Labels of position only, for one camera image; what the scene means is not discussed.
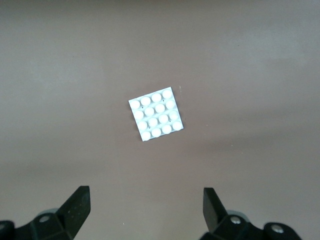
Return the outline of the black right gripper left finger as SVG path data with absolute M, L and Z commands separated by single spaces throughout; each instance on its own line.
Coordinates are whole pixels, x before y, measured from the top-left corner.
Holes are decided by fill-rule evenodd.
M 90 214 L 90 187 L 80 186 L 60 208 L 41 212 L 29 223 L 15 227 L 0 221 L 2 240 L 73 240 Z

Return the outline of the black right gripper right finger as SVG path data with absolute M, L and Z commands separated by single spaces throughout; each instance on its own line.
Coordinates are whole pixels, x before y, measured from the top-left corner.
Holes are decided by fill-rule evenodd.
M 226 210 L 212 187 L 203 189 L 203 216 L 208 228 L 202 240 L 298 240 L 290 226 L 268 222 L 262 229 L 254 226 L 242 212 Z

